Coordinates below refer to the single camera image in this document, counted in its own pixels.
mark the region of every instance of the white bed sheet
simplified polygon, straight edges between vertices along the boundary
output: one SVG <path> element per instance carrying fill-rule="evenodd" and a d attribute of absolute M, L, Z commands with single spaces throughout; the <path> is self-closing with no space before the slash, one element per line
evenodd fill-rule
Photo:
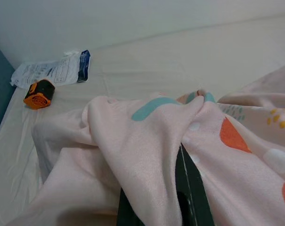
<path fill-rule="evenodd" d="M 285 65 L 285 17 L 183 31 L 93 51 L 89 81 L 57 87 L 52 105 L 25 107 L 16 89 L 0 129 L 0 226 L 39 189 L 31 126 L 84 107 L 93 97 L 171 97 L 204 88 L 216 98 Z"/>

